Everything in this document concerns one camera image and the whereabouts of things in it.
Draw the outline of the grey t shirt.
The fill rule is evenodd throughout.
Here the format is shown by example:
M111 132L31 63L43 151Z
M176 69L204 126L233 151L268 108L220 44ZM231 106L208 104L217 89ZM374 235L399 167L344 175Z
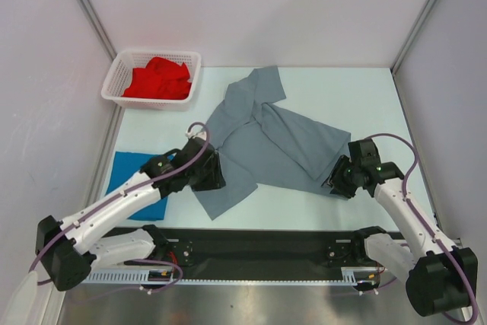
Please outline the grey t shirt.
M226 184L195 194L210 219L260 184L330 195L326 179L347 153L351 134L277 106L285 98L275 66L254 69L228 85L205 124Z

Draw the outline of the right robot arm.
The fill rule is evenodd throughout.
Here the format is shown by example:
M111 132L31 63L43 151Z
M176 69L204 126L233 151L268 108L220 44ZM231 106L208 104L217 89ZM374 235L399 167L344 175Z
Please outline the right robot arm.
M352 259L360 265L382 265L404 284L410 304L427 317L470 308L474 324L480 315L476 300L478 259L468 247L459 247L424 213L408 189L409 173L383 162L371 137L349 143L349 154L339 158L326 180L332 194L351 199L367 191L393 219L405 244L398 244L378 226L354 233Z

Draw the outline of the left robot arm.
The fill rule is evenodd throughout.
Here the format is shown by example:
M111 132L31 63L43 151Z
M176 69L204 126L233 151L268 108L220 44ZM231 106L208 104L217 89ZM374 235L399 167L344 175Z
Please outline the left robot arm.
M192 191L225 186L218 152L208 133L188 138L146 161L125 183L86 209L61 220L51 215L37 225L35 264L41 264L60 292L82 283L94 270L119 263L158 264L175 255L154 225L109 236L120 222L185 187Z

